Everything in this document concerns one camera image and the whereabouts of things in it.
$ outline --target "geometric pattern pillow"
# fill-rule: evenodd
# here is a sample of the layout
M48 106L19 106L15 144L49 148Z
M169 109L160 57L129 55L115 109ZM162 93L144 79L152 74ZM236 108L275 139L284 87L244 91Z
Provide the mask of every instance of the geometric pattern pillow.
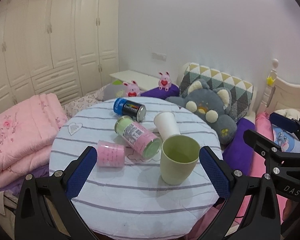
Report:
M190 63L179 87L181 97L186 97L186 89L197 79L204 79L210 89L224 87L230 90L232 101L229 115L235 122L247 114L253 95L251 83L216 69Z

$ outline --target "gray pillow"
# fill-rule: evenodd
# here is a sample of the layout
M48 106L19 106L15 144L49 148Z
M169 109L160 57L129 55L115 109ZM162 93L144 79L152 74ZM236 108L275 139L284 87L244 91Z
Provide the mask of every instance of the gray pillow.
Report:
M103 90L103 97L102 101L114 99L114 98L120 98L124 97L124 92L125 92L125 85L114 85L114 84L109 84L105 87Z

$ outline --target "pink cup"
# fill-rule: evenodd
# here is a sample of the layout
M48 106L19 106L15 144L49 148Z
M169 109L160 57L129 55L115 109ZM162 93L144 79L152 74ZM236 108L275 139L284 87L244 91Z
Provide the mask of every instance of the pink cup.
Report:
M98 141L97 166L99 167L123 167L124 146L106 141Z

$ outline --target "green cup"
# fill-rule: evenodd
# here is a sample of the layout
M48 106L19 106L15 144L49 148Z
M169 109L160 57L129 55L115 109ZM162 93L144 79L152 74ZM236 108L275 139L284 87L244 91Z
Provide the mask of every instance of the green cup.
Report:
M200 145L185 135L173 135L161 146L160 172L162 179L177 185L186 180L199 159Z

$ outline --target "white bench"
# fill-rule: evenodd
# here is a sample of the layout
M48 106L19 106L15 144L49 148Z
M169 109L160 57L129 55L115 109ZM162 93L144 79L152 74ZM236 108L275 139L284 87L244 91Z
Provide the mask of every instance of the white bench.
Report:
M111 81L120 80L122 82L131 83L131 80L137 82L140 90L148 91L158 87L159 78L152 77L132 70L121 71L110 74Z

